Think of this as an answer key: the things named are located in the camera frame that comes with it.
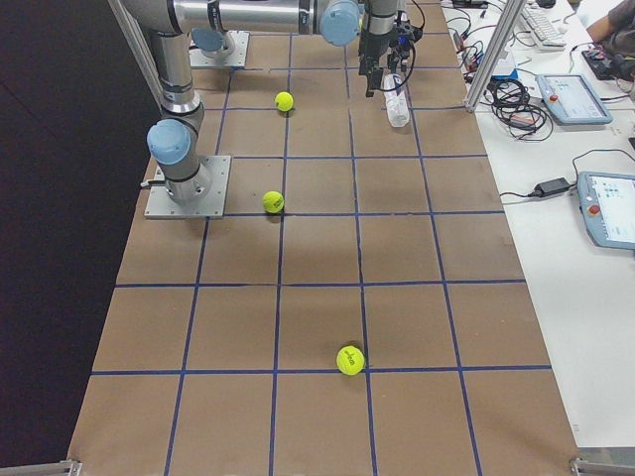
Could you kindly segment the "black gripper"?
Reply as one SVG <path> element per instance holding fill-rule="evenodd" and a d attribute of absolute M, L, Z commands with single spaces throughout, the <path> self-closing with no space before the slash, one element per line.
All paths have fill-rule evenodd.
<path fill-rule="evenodd" d="M 366 97 L 373 97 L 376 91 L 382 90 L 381 58 L 388 55 L 391 73 L 405 72 L 414 44 L 421 37 L 422 28 L 412 25 L 409 20 L 393 20 L 390 31 L 382 34 L 374 34 L 366 24 L 362 24 L 358 46 L 358 73 L 366 77 Z"/>

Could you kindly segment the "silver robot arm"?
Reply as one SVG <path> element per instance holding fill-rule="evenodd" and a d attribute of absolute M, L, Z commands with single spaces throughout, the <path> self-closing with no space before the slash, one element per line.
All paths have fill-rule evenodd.
<path fill-rule="evenodd" d="M 113 1 L 110 8 L 161 113 L 147 134 L 158 165 L 149 190 L 153 217 L 219 217 L 224 210 L 230 159 L 196 152 L 204 106 L 191 74 L 191 46 L 230 55 L 233 33 L 320 35 L 334 46 L 357 40 L 366 95 L 384 91 L 391 71 L 416 55 L 423 29 L 401 1 Z"/>

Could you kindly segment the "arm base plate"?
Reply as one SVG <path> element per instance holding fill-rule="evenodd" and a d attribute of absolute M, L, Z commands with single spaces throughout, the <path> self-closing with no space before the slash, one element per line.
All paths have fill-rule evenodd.
<path fill-rule="evenodd" d="M 183 182 L 169 181 L 159 166 L 143 182 L 149 189 L 144 215 L 149 219 L 223 217 L 230 176 L 230 156 L 199 156 L 197 174 Z"/>
<path fill-rule="evenodd" d="M 190 34 L 192 69 L 243 68 L 246 64 L 249 33 L 193 29 Z"/>

